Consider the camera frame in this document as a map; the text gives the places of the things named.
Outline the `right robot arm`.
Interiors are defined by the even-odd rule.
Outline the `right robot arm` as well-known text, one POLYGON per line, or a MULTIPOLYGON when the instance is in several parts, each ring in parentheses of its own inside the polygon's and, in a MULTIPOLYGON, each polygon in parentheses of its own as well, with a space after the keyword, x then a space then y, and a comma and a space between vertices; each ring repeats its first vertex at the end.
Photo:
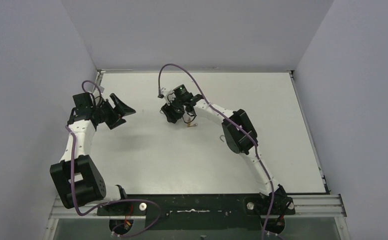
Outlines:
POLYGON ((161 111, 169 123, 177 123, 185 115, 208 119, 222 127, 224 142, 248 166, 263 198, 265 211, 273 215, 292 215, 293 199, 275 179, 261 159, 257 131, 243 109, 230 110, 211 103, 201 94, 194 95, 185 85, 174 89, 161 88, 158 97, 165 100, 161 111))

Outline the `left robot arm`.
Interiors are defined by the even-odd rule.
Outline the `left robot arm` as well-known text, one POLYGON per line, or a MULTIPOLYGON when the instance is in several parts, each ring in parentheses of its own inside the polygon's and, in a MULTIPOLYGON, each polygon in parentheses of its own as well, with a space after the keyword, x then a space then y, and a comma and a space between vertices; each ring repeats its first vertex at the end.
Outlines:
POLYGON ((66 125, 69 137, 65 152, 49 170, 66 209, 103 202, 110 202, 110 207, 119 214, 129 209, 130 200, 123 187, 106 184, 90 156, 93 137, 100 124, 112 130, 126 122, 124 117, 136 113, 115 94, 110 98, 112 102, 106 99, 96 105, 88 92, 73 96, 75 106, 66 125))

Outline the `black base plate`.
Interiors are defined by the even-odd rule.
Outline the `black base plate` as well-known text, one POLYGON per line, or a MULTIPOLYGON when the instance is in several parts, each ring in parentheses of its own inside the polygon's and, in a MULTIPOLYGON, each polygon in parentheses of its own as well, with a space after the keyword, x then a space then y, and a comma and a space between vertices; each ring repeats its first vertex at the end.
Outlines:
POLYGON ((140 209, 138 202, 115 203, 101 207, 98 216, 133 221, 144 217, 152 230, 267 230, 281 231, 284 218, 296 213, 293 199, 280 193, 271 200, 258 193, 239 194, 130 194, 129 199, 142 199, 147 204, 140 209))

